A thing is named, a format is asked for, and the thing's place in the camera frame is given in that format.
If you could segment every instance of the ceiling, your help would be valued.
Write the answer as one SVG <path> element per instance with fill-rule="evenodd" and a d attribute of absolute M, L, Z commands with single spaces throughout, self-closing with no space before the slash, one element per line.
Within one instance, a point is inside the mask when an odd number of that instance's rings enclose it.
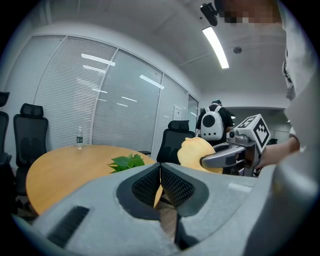
<path fill-rule="evenodd" d="M 231 25 L 219 18 L 214 30 L 230 66 L 229 69 L 221 69 L 213 49 L 202 33 L 202 29 L 209 26 L 200 11 L 203 2 L 204 0 L 47 0 L 42 5 L 45 15 L 40 12 L 40 19 L 42 25 L 72 20 L 99 24 L 128 34 L 163 54 L 200 88 L 212 85 L 213 81 L 225 76 L 234 75 L 241 79 L 242 75 L 253 73 L 264 78 L 272 76 L 273 72 L 277 72 L 276 76 L 279 76 L 286 45 L 285 33 L 279 25 Z M 242 47 L 241 54 L 233 52 L 236 46 Z M 231 90 L 235 84 L 223 86 L 225 90 Z M 254 84 L 254 87 L 258 90 L 259 84 Z M 279 85 L 273 81 L 269 89 L 278 90 Z"/>

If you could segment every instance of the wall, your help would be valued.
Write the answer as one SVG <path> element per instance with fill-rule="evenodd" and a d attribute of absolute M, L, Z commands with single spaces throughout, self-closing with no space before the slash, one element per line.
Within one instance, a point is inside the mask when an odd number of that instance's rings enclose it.
<path fill-rule="evenodd" d="M 196 99 L 201 98 L 200 89 L 193 84 L 193 82 L 180 68 L 150 46 L 127 36 L 124 33 L 95 24 L 66 21 L 40 27 L 35 30 L 34 35 L 81 36 L 118 46 L 134 55 L 137 55 L 168 74 L 187 91 L 189 91 L 189 93 Z"/>

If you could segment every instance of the robotic arm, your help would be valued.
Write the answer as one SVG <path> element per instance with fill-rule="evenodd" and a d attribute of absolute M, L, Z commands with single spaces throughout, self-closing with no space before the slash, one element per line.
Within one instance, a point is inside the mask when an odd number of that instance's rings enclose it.
<path fill-rule="evenodd" d="M 226 174 L 251 177 L 270 137 L 263 117 L 260 114 L 250 116 L 230 131 L 227 143 L 214 146 L 216 153 L 203 157 L 201 165 L 204 168 L 224 168 Z"/>

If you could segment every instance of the human arm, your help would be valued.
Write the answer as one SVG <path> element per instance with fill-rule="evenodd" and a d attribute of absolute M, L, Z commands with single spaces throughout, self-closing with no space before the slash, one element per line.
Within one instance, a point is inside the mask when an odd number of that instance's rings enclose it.
<path fill-rule="evenodd" d="M 296 137 L 290 137 L 286 142 L 267 145 L 262 152 L 261 162 L 256 168 L 268 165 L 276 165 L 290 154 L 300 149 L 300 143 Z"/>
<path fill-rule="evenodd" d="M 226 112 L 225 131 L 226 133 L 229 133 L 234 128 L 234 122 L 232 121 L 230 112 L 227 109 L 225 110 L 225 112 Z"/>

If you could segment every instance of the chair headrest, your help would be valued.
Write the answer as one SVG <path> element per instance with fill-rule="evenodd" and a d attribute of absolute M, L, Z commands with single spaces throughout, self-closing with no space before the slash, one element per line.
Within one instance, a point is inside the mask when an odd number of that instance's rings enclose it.
<path fill-rule="evenodd" d="M 20 109 L 20 114 L 28 118 L 42 118 L 44 116 L 44 108 L 42 106 L 24 103 Z"/>
<path fill-rule="evenodd" d="M 0 92 L 0 107 L 6 105 L 10 92 Z"/>
<path fill-rule="evenodd" d="M 189 131 L 189 120 L 185 121 L 171 121 L 168 124 L 169 130 L 175 131 Z"/>

